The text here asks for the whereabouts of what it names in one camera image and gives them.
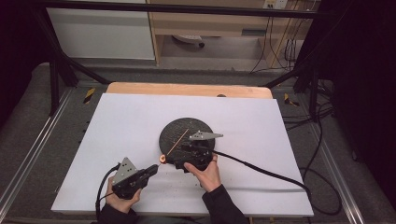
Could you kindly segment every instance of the small orange object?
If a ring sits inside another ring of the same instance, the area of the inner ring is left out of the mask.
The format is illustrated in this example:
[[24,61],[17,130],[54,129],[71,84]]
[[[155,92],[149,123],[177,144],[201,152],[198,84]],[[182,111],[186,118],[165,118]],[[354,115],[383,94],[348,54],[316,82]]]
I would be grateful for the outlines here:
[[166,158],[165,158],[165,155],[163,155],[163,154],[160,156],[160,163],[166,164]]

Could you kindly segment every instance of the finger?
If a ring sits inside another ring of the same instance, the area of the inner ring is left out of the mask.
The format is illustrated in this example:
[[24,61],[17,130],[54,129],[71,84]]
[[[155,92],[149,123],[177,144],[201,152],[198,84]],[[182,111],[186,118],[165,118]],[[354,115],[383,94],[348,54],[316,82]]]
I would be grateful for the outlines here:
[[218,161],[218,155],[213,153],[212,154],[212,161]]
[[114,176],[111,176],[111,177],[107,180],[107,192],[106,192],[106,194],[109,194],[109,193],[113,192],[113,185],[112,185],[113,179],[114,179]]
[[134,201],[134,203],[137,203],[140,201],[140,193],[142,193],[142,189],[139,189],[135,194],[134,197],[132,198],[132,201]]
[[184,162],[184,167],[193,175],[198,175],[201,173],[200,170],[198,170],[195,166],[193,166],[191,163]]

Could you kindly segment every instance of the sleeve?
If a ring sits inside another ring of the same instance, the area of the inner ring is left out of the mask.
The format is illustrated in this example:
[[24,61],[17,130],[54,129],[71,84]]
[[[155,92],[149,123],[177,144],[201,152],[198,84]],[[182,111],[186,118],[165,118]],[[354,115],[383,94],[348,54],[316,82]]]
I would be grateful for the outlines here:
[[129,213],[126,214],[116,210],[109,204],[105,204],[98,222],[93,222],[92,224],[135,224],[137,220],[138,216],[134,210],[130,209]]
[[248,219],[233,204],[230,195],[223,185],[202,197],[210,214],[212,224],[248,224]]

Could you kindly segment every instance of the black round disk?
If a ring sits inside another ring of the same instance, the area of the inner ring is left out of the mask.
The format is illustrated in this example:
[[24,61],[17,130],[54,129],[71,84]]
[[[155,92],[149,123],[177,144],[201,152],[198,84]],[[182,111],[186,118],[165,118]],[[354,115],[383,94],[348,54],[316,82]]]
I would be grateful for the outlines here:
[[[184,136],[180,139],[175,148],[172,150],[172,154],[182,153],[180,151],[180,146],[182,145],[182,143],[190,142],[190,136],[197,133],[198,131],[213,133],[213,131],[207,124],[198,119],[183,118],[176,119],[170,122],[168,125],[165,126],[165,128],[163,128],[163,131],[160,135],[161,153],[163,155],[167,155],[171,148],[175,145],[177,140],[183,135],[184,132],[186,132],[186,134],[184,134]],[[207,142],[209,144],[209,149],[215,148],[215,139],[210,139]]]

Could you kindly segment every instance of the white cabinet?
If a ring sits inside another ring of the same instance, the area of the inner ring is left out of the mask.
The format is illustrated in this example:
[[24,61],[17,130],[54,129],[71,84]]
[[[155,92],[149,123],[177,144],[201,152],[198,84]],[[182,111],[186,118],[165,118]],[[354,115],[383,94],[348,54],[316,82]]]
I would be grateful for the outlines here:
[[70,57],[155,59],[147,12],[48,8],[48,13],[61,46]]

